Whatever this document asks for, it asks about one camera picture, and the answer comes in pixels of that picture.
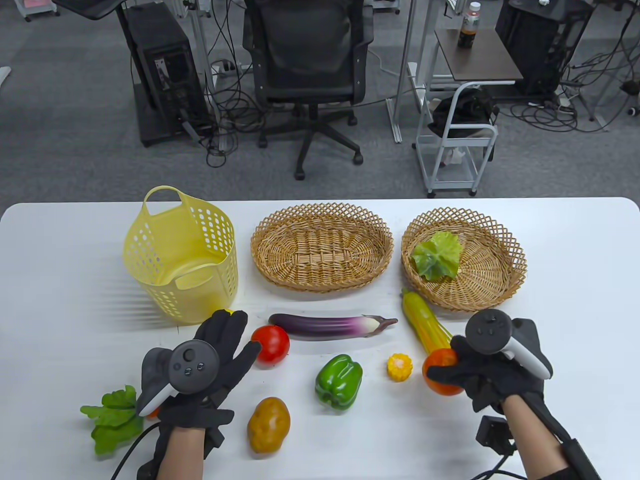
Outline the person's right hand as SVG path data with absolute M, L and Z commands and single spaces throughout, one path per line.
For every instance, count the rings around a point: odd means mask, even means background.
M 460 334 L 452 337 L 450 345 L 457 355 L 457 364 L 430 366 L 427 378 L 444 386 L 462 388 L 471 398 L 474 412 L 490 406 L 503 414 L 502 404 L 510 396 L 531 395 L 544 401 L 544 382 L 514 359 L 506 359 L 502 353 L 480 354 Z

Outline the person's left hand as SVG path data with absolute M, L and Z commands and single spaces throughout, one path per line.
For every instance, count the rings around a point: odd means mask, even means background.
M 237 352 L 248 320 L 242 310 L 217 310 L 192 340 L 173 350 L 149 350 L 142 361 L 137 413 L 146 416 L 158 409 L 158 429 L 164 435 L 175 429 L 229 425 L 235 413 L 222 404 L 262 350 L 260 343 L 251 341 Z

